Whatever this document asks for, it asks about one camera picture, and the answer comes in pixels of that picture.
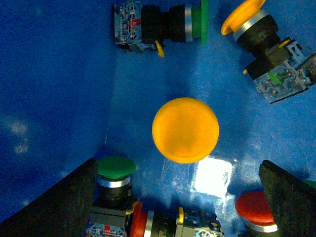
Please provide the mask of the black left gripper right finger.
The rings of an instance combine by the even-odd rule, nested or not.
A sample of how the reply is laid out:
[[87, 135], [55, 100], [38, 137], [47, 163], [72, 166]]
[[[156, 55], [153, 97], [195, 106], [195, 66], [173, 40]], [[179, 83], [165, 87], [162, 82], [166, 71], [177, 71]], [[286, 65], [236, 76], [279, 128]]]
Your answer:
[[282, 237], [316, 235], [316, 189], [269, 160], [259, 177]]

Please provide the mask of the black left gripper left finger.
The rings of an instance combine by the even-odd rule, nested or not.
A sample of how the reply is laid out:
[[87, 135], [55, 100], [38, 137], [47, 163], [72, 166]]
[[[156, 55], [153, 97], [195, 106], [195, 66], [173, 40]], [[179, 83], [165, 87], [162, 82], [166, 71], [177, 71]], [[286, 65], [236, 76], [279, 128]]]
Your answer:
[[2, 237], [80, 237], [94, 202], [97, 162], [88, 159], [0, 224]]

